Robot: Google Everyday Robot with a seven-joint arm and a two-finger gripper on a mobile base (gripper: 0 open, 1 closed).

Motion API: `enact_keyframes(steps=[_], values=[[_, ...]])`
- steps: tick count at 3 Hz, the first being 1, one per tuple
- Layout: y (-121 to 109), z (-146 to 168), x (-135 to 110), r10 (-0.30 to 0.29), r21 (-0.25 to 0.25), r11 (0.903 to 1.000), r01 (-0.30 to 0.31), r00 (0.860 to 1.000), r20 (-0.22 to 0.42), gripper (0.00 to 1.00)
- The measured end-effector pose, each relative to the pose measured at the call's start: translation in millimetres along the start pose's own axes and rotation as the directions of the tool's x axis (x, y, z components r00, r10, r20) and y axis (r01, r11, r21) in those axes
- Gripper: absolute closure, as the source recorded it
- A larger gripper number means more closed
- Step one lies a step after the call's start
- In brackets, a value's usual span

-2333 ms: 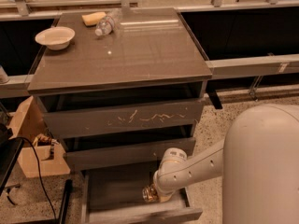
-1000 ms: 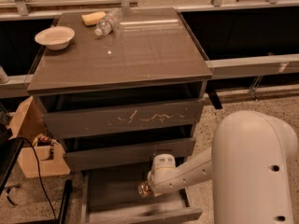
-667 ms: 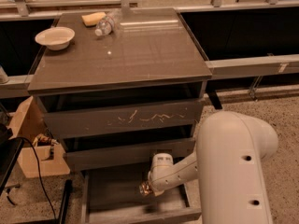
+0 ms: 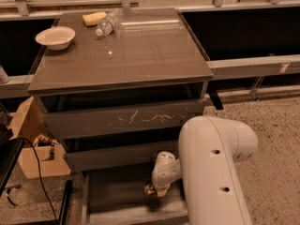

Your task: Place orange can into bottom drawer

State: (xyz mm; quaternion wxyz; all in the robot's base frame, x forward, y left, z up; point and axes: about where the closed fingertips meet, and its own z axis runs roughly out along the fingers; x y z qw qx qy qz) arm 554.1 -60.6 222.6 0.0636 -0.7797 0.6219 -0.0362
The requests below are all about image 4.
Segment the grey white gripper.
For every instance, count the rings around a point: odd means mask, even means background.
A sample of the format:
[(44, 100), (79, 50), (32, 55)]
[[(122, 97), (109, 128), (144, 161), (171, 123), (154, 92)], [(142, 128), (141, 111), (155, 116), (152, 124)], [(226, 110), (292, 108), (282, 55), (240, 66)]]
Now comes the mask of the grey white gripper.
[(159, 198), (164, 197), (171, 187), (171, 184), (158, 183), (158, 182), (154, 182), (153, 185), (157, 191), (157, 196)]

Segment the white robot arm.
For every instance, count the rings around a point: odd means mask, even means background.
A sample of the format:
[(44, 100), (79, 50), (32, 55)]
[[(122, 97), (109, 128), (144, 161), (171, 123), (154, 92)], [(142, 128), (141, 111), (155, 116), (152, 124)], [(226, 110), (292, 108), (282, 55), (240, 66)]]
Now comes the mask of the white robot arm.
[(183, 181), (189, 225), (252, 225), (234, 164), (258, 148), (245, 123), (197, 116), (181, 128), (178, 154), (160, 152), (152, 171), (159, 197), (171, 183)]

